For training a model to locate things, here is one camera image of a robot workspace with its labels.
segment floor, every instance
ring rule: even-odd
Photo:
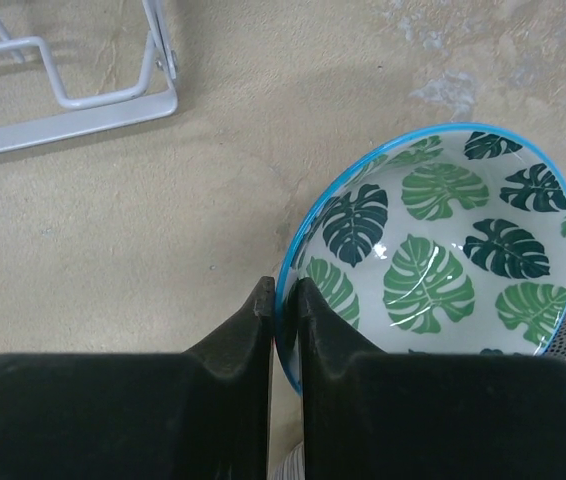
[[[0,155],[0,352],[174,351],[276,275],[335,176],[406,131],[505,126],[566,176],[566,0],[169,0],[168,119]],[[0,0],[72,95],[136,82],[139,1]],[[57,111],[0,56],[0,124]],[[275,362],[271,463],[301,438]]]

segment white bowl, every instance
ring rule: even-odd
[[[387,352],[539,354],[566,312],[566,182],[501,128],[448,124],[369,153],[312,207],[276,292],[279,357],[300,392],[284,302],[311,277]]]

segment bowl rim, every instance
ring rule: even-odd
[[[279,361],[281,362],[281,366],[283,367],[283,371],[285,372],[285,376],[287,377],[288,381],[292,385],[292,388],[296,390],[299,395],[302,395],[301,385],[299,384],[298,380],[294,378],[292,372],[289,368],[289,359],[287,352],[284,348],[279,348],[279,345],[283,345],[283,295],[285,290],[285,283],[287,281],[287,277],[290,273],[290,267],[292,264],[292,259],[294,258],[294,254],[298,249],[301,240],[303,239],[303,235],[305,231],[309,228],[310,224],[314,220],[314,218],[319,214],[325,203],[332,197],[332,195],[338,190],[341,186],[343,186],[352,176],[358,172],[363,166],[367,165],[372,159],[376,158],[381,153],[384,153],[388,150],[395,149],[397,147],[401,147],[406,143],[411,143],[412,141],[426,137],[431,135],[437,135],[441,133],[453,133],[453,132],[463,132],[463,131],[482,131],[485,133],[491,133],[495,135],[499,135],[501,137],[506,137],[507,139],[514,140],[516,143],[523,145],[525,148],[531,150],[537,157],[539,157],[547,166],[550,168],[556,179],[558,180],[561,188],[566,193],[566,180],[561,171],[555,165],[555,163],[550,159],[548,155],[546,155],[539,147],[533,144],[531,141],[527,140],[526,138],[520,136],[517,133],[514,133],[510,130],[507,130],[502,127],[498,127],[495,125],[487,125],[483,123],[473,123],[473,122],[466,122],[466,123],[443,123],[438,125],[432,125],[429,127],[419,128],[417,130],[412,130],[411,132],[405,133],[400,135],[389,142],[386,142],[379,147],[375,148],[371,152],[363,155],[358,161],[350,165],[347,169],[345,169],[336,179],[330,184],[329,187],[325,189],[325,191],[319,196],[319,198],[314,202],[310,210],[307,212],[303,221],[299,225],[294,237],[292,237],[292,242],[288,247],[285,257],[283,258],[283,263],[281,264],[281,268],[279,270],[278,279],[276,282],[276,292],[275,292],[275,299],[274,299],[274,340],[276,342],[276,351],[279,356]],[[545,345],[543,350],[539,350],[537,355],[541,355],[545,353],[545,351],[549,348],[550,344],[556,337],[561,325],[563,324],[563,320],[566,316],[566,306],[565,310],[563,310],[563,315],[559,319],[556,327],[554,328],[554,332],[550,337],[550,340]]]

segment white metal rack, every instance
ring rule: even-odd
[[[142,1],[149,31],[137,84],[84,98],[67,96],[50,47],[43,38],[13,39],[0,20],[0,52],[11,52],[17,62],[23,63],[21,50],[38,48],[54,96],[67,110],[59,115],[0,127],[0,153],[166,117],[176,111],[176,55],[165,27],[161,0]],[[165,74],[167,89],[145,95],[155,66]]]

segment leaf-patterned bowl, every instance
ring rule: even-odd
[[[529,141],[480,124],[409,133],[347,169],[279,274],[277,350],[299,392],[284,307],[305,277],[388,352],[543,353],[566,312],[565,179]]]

